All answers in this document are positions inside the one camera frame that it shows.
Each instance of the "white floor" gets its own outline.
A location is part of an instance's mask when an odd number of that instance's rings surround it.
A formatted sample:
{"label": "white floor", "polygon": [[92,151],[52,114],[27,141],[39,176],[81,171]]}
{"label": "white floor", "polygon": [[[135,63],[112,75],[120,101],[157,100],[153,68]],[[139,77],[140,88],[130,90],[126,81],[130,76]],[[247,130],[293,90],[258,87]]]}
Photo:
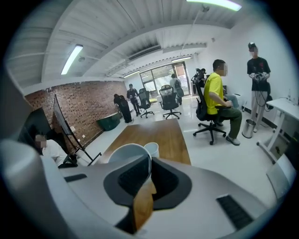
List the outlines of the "white floor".
{"label": "white floor", "polygon": [[[185,143],[189,152],[191,164],[195,167],[208,169],[217,172],[234,183],[238,184],[248,192],[258,197],[267,207],[271,207],[276,203],[276,197],[272,189],[271,183],[266,175],[267,170],[272,163],[263,150],[256,145],[257,140],[265,140],[272,134],[271,128],[260,127],[260,130],[254,134],[251,139],[244,138],[241,134],[245,124],[245,120],[250,117],[243,112],[243,120],[238,135],[241,142],[240,146],[234,146],[221,133],[214,133],[214,145],[210,145],[211,140],[209,132],[203,132],[193,136],[193,133],[199,130],[196,117],[197,102],[195,97],[183,98],[183,104],[177,110],[182,112],[178,120],[181,127]],[[133,124],[143,124],[148,121],[165,120],[162,117],[164,110],[156,103],[150,108],[155,115],[134,118]],[[224,121],[222,129],[229,133],[229,121]],[[110,144],[124,130],[127,125],[121,120],[121,123],[113,130],[104,132],[95,139],[87,148],[87,152],[94,158],[99,152],[104,153]],[[94,163],[101,163],[100,157]]]}

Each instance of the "black cap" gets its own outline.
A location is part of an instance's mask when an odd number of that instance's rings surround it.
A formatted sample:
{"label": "black cap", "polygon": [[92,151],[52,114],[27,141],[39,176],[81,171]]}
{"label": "black cap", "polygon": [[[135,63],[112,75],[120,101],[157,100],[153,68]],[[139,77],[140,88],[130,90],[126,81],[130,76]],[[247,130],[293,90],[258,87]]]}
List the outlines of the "black cap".
{"label": "black cap", "polygon": [[256,44],[254,42],[249,42],[248,48],[256,47]]}

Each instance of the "brick wall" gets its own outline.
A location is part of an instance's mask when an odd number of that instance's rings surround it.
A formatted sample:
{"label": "brick wall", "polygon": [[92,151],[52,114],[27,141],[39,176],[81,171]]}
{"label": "brick wall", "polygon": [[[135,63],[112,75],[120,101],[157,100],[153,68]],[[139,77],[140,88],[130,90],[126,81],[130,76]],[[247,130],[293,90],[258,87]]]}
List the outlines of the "brick wall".
{"label": "brick wall", "polygon": [[[125,84],[120,81],[90,81],[55,86],[47,91],[34,92],[25,98],[33,110],[43,108],[51,128],[59,133],[62,129],[53,112],[56,94],[65,120],[75,127],[74,133],[82,145],[87,146],[103,131],[96,120],[117,112],[113,103],[114,94],[126,96],[126,91]],[[77,146],[73,137],[69,138]],[[69,150],[73,151],[69,141],[65,141]]]}

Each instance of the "ceiling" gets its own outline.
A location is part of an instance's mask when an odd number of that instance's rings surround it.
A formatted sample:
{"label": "ceiling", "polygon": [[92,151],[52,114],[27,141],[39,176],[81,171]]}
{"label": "ceiling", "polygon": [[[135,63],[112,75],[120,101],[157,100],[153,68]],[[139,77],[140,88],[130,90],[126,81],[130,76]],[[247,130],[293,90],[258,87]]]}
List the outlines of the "ceiling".
{"label": "ceiling", "polygon": [[[186,0],[48,0],[16,33],[6,66],[23,88],[70,77],[121,77],[200,53],[248,13],[243,0],[234,2],[243,6],[240,11],[204,4],[210,10],[203,12],[201,3]],[[76,44],[84,48],[61,75]],[[128,60],[155,45],[161,50]]]}

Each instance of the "white shirt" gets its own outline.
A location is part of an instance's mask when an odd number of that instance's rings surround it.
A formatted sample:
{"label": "white shirt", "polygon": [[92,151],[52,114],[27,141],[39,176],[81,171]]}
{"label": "white shirt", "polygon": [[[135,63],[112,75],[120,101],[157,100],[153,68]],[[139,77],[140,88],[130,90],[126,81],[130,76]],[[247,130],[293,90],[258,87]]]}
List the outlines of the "white shirt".
{"label": "white shirt", "polygon": [[42,151],[44,156],[51,157],[55,161],[57,167],[63,164],[67,157],[64,150],[54,140],[47,140],[47,146]]}
{"label": "white shirt", "polygon": [[175,82],[176,81],[179,81],[179,85],[181,85],[181,81],[178,79],[178,78],[171,78],[171,80],[170,80],[170,82],[169,82],[169,85],[171,86],[171,87],[173,87],[173,92],[174,93],[177,93],[177,89],[174,87],[174,84],[175,84]]}

